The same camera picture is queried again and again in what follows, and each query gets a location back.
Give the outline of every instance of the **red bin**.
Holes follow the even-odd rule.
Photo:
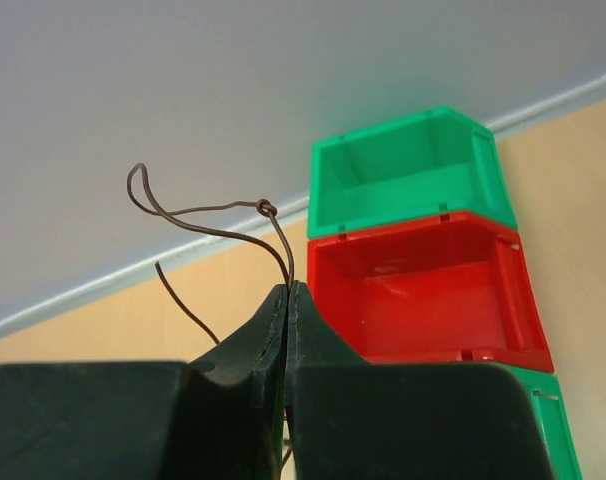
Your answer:
[[[372,363],[553,372],[518,234],[458,212],[312,240],[323,319]]]

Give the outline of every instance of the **wooden surface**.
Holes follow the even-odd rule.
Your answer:
[[[499,152],[579,462],[586,479],[606,479],[606,102],[503,141]],[[286,233],[305,279],[305,225]],[[221,337],[280,281],[252,245],[169,278]],[[190,360],[210,346],[153,280],[1,339],[0,362]]]

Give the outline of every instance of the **plastic bin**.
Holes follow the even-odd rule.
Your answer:
[[[323,319],[372,363],[554,367],[518,234],[459,212],[310,241]]]
[[[309,238],[457,210],[516,228],[492,133],[449,108],[313,146]]]
[[[583,478],[574,451],[558,380],[546,373],[502,366],[519,379],[530,397],[556,478],[559,480]]]

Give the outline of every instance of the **white baseboard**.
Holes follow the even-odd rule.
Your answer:
[[[494,132],[497,140],[500,140],[605,98],[606,75],[522,110],[494,119],[487,123],[487,127]],[[305,195],[286,205],[278,205],[279,223],[285,226],[305,219],[308,200],[308,196]],[[231,228],[231,230],[254,236],[263,235],[270,232],[271,229],[269,220],[258,216]],[[153,268],[156,261],[161,261],[169,271],[219,253],[237,243],[234,240],[218,237],[201,238],[97,278],[0,320],[0,338],[149,280],[156,275]]]

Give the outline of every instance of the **green plastic bin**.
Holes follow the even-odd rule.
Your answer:
[[[492,133],[450,108],[312,147],[309,238],[458,210],[516,229]]]
[[[524,368],[501,367],[512,372],[527,390],[556,477],[559,480],[582,479],[561,387],[556,377]]]

